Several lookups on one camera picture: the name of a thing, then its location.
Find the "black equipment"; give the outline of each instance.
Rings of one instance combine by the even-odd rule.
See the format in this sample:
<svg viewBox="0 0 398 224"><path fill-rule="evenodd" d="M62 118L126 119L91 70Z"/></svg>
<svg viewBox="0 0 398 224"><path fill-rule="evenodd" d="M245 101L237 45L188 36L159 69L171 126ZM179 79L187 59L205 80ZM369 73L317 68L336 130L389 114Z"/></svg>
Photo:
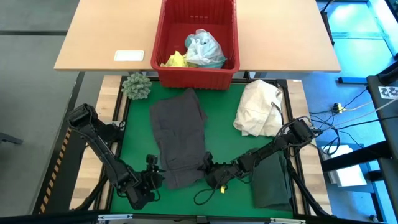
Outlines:
<svg viewBox="0 0 398 224"><path fill-rule="evenodd" d="M115 124L104 124L98 119L95 109L83 104L68 115L72 130L81 134L106 168L106 176L118 194L126 194L131 207L140 210L148 202L156 201L156 190L162 185L161 170L156 165L157 157L147 155L147 169L135 171L123 160L115 157L107 144L117 142L123 136L123 130Z"/></svg>
<svg viewBox="0 0 398 224"><path fill-rule="evenodd" d="M206 182L212 189L218 189L222 186L226 187L226 184L231 179L242 179L250 172L253 172L254 168L263 159L269 157L273 153L283 151L290 147L300 150L302 147L311 143L312 139L317 136L316 133L320 133L320 130L311 130L304 120L294 119L281 128L272 142L255 151L248 151L238 158L233 159L230 164L225 162L222 164L214 163L213 156L210 152L207 152L204 158L204 163L199 169L205 171ZM287 170L298 185L304 197L308 200L314 212L317 215L328 216L329 214L327 214L327 212L325 212L315 201L301 178L297 175L290 159L287 159Z"/></svg>

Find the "spiky ball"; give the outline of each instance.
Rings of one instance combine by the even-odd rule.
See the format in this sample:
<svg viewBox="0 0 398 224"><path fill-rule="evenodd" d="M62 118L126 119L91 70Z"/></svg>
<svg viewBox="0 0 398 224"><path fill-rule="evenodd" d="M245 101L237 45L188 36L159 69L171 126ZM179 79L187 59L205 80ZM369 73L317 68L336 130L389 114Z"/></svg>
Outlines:
<svg viewBox="0 0 398 224"><path fill-rule="evenodd" d="M148 97L152 82L141 73L134 73L122 84L122 92L132 100L139 100Z"/></svg>

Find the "white label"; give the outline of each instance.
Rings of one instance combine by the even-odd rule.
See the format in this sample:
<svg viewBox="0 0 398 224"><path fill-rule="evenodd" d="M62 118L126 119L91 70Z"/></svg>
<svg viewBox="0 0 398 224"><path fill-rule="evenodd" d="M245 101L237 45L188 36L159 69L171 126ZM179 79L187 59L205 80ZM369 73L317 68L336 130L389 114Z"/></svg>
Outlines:
<svg viewBox="0 0 398 224"><path fill-rule="evenodd" d="M117 50L114 54L115 62L141 62L143 59L143 50Z"/></svg>
<svg viewBox="0 0 398 224"><path fill-rule="evenodd" d="M379 86L380 96L383 99L398 98L398 87L394 86Z"/></svg>

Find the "beige towel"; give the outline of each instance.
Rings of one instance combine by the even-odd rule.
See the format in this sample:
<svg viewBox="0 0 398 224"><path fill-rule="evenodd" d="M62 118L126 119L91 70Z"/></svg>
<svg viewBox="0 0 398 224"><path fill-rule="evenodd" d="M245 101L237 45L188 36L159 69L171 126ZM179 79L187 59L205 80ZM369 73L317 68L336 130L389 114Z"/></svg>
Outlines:
<svg viewBox="0 0 398 224"><path fill-rule="evenodd" d="M282 92L262 80L247 84L239 103L234 127L242 136L275 136L282 127Z"/></svg>

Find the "red plastic basket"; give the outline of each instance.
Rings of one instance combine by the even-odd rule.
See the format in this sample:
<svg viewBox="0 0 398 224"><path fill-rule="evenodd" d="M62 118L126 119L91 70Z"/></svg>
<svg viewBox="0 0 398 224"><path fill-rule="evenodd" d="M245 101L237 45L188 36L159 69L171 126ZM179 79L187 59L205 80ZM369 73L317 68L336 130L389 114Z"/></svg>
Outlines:
<svg viewBox="0 0 398 224"><path fill-rule="evenodd" d="M221 45L227 58L222 69L161 67L178 50L185 54L185 39L205 29ZM235 0L163 0L150 61L163 86L226 90L239 70Z"/></svg>

